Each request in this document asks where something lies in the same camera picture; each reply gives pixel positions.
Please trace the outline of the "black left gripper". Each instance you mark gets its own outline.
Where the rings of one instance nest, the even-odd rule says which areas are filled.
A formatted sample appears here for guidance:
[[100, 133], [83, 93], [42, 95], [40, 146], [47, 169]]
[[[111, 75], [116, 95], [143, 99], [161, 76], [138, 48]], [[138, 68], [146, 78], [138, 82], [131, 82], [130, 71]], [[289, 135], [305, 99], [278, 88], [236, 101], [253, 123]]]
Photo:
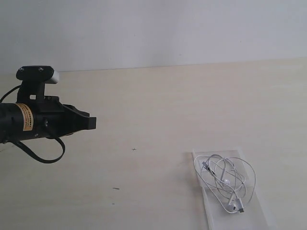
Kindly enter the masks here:
[[31, 103], [31, 112], [34, 119], [31, 139], [54, 139], [96, 129], [96, 117], [70, 104], [62, 104], [57, 96], [47, 96], [42, 103]]

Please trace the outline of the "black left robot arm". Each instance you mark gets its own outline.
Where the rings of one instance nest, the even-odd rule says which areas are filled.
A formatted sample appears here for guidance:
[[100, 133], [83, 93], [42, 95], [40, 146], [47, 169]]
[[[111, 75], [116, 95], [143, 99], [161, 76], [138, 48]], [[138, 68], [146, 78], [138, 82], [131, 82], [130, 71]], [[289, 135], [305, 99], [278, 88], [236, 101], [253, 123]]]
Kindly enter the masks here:
[[96, 129], [96, 117], [69, 104], [61, 104], [59, 97], [49, 96], [43, 101], [0, 104], [0, 142], [36, 138], [55, 139], [81, 130]]

